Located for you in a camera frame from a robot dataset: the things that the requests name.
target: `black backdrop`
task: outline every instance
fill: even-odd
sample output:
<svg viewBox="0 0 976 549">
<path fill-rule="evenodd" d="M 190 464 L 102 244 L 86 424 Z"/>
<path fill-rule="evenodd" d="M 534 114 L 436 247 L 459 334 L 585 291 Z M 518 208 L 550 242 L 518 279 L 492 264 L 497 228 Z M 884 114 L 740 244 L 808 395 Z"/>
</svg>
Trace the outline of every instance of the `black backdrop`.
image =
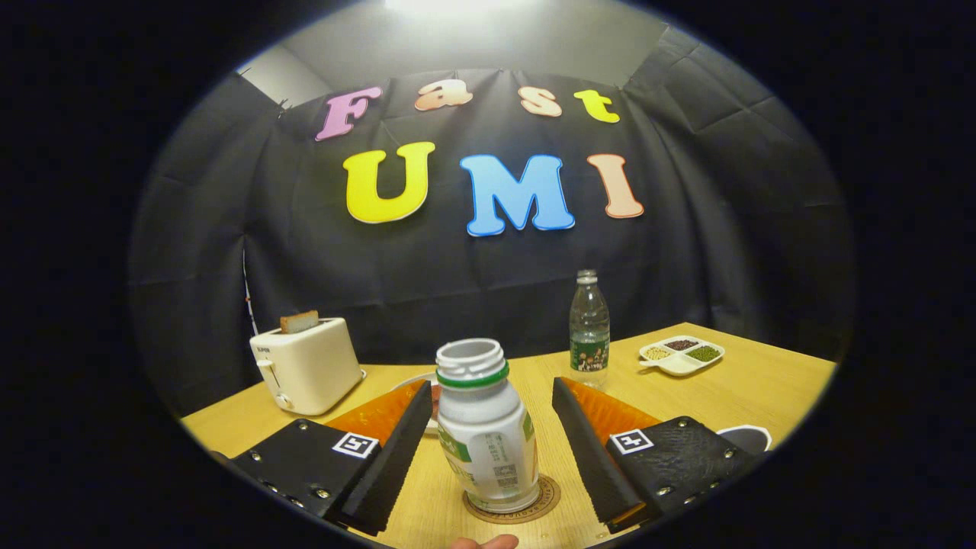
<svg viewBox="0 0 976 549">
<path fill-rule="evenodd" d="M 417 90 L 460 78 L 462 106 L 417 111 Z M 682 321 L 837 359 L 853 316 L 853 258 L 824 157 L 785 106 L 742 69 L 669 28 L 623 89 L 555 75 L 449 70 L 367 82 L 384 92 L 346 135 L 316 142 L 326 100 L 280 111 L 229 76 L 189 115 L 151 172 L 137 217 L 131 300 L 148 372 L 187 414 L 260 378 L 255 325 L 308 309 L 345 317 L 364 362 L 429 363 L 436 348 L 492 337 L 511 357 L 567 345 L 578 269 L 597 269 L 614 338 Z M 522 86 L 563 113 L 531 114 Z M 591 118 L 575 92 L 610 98 Z M 378 192 L 404 185 L 398 147 L 431 141 L 425 204 L 368 225 L 346 211 L 346 158 L 384 150 Z M 473 237 L 470 175 L 494 154 L 517 179 L 561 158 L 576 225 Z M 644 214 L 613 219 L 591 154 L 619 154 Z"/>
</svg>

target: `white toaster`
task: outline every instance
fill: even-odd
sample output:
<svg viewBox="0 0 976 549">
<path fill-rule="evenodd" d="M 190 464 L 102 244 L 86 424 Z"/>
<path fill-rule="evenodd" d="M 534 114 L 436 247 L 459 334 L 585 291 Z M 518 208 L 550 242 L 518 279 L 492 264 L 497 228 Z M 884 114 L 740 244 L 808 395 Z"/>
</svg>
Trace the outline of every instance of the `white toaster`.
<svg viewBox="0 0 976 549">
<path fill-rule="evenodd" d="M 278 406 L 303 415 L 325 413 L 366 375 L 344 318 L 321 318 L 293 334 L 278 328 L 256 335 L 251 352 Z"/>
</svg>

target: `bread slice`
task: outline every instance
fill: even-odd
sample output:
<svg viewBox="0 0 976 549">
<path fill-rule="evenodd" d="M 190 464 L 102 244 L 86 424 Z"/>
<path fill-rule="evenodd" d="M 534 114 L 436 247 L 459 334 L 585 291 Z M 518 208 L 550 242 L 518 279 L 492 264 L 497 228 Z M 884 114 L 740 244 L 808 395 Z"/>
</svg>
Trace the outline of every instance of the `bread slice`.
<svg viewBox="0 0 976 549">
<path fill-rule="evenodd" d="M 318 311 L 299 313 L 281 318 L 281 333 L 299 333 L 318 325 Z"/>
</svg>

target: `water bottle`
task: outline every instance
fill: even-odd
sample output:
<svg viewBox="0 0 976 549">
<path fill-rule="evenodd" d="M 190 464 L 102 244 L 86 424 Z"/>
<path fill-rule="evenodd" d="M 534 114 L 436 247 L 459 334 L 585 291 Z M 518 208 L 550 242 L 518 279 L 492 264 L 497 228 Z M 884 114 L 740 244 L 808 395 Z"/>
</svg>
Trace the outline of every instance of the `water bottle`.
<svg viewBox="0 0 976 549">
<path fill-rule="evenodd" d="M 579 271 L 569 310 L 569 377 L 602 389 L 609 359 L 610 310 L 596 286 L 596 271 Z"/>
<path fill-rule="evenodd" d="M 447 464 L 472 505 L 514 513 L 539 499 L 536 430 L 508 382 L 508 361 L 493 339 L 465 339 L 437 350 L 437 435 Z"/>
</svg>

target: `yellow letter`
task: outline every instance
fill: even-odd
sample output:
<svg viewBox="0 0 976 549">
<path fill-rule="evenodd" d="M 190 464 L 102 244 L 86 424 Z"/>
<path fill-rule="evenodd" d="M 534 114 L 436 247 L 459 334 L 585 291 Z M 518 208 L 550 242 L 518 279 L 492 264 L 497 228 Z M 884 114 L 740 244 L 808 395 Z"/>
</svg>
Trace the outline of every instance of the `yellow letter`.
<svg viewBox="0 0 976 549">
<path fill-rule="evenodd" d="M 555 101 L 555 96 L 547 89 L 525 86 L 518 89 L 518 95 L 522 98 L 522 106 L 533 114 L 541 116 L 562 114 L 562 108 Z"/>
<path fill-rule="evenodd" d="M 474 97 L 473 94 L 468 93 L 468 85 L 464 80 L 441 80 L 427 84 L 417 93 L 421 95 L 414 103 L 417 110 L 434 110 L 445 105 L 464 105 Z"/>
<path fill-rule="evenodd" d="M 573 94 L 573 97 L 583 100 L 583 106 L 587 108 L 587 113 L 600 122 L 608 122 L 610 124 L 620 122 L 620 116 L 613 112 L 607 112 L 607 108 L 604 106 L 612 105 L 612 102 L 596 91 L 584 90 L 582 92 L 576 92 Z"/>
<path fill-rule="evenodd" d="M 416 212 L 427 200 L 427 155 L 433 143 L 409 143 L 396 150 L 406 159 L 406 186 L 396 198 L 380 198 L 376 192 L 376 178 L 380 162 L 386 158 L 382 150 L 354 154 L 343 162 L 349 173 L 346 184 L 346 207 L 349 214 L 363 223 L 385 223 L 403 219 Z"/>
</svg>

